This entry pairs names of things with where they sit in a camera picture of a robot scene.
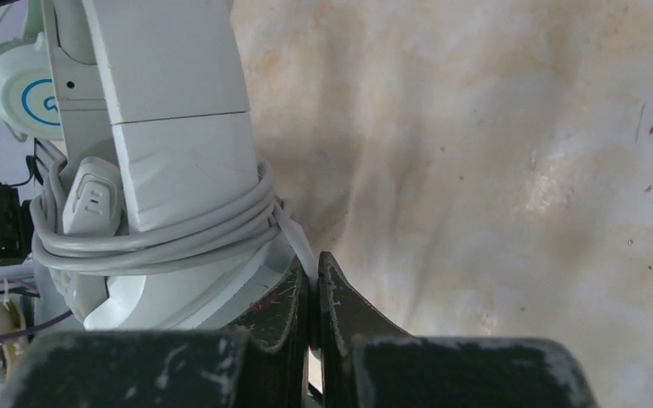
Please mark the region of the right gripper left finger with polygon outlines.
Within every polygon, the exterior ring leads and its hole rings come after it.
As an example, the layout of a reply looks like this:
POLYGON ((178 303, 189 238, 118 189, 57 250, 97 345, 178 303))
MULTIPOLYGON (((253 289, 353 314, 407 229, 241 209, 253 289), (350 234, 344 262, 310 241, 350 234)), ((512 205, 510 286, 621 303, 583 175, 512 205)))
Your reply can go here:
POLYGON ((2 407, 302 407, 309 286, 298 261, 218 330, 63 331, 35 340, 2 407))

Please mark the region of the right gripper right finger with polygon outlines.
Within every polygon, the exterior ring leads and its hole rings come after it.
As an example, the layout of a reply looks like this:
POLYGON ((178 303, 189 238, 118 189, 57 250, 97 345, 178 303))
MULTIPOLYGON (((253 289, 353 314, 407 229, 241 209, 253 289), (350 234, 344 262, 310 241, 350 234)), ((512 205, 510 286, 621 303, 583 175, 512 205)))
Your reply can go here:
POLYGON ((534 337, 408 333, 320 255, 322 383, 326 407, 596 407, 580 363, 534 337))

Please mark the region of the white gaming headphones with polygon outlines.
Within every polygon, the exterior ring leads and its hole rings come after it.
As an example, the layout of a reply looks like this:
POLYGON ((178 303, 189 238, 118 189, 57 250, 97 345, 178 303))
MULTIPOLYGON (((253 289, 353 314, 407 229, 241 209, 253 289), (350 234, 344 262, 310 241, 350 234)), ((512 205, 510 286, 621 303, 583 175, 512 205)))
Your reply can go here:
POLYGON ((33 253, 89 331, 224 326, 315 257, 258 156, 230 1, 46 1, 66 156, 33 253))

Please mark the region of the mint green headphones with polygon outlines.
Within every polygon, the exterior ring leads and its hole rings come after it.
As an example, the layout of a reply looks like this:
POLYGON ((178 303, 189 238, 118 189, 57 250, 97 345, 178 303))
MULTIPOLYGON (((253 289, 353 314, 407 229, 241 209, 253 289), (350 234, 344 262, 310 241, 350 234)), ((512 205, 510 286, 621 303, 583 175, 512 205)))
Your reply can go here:
MULTIPOLYGON (((0 8, 0 26, 11 8, 0 8)), ((27 3, 21 36, 0 43, 0 122, 20 143, 63 139, 40 1, 27 3)))

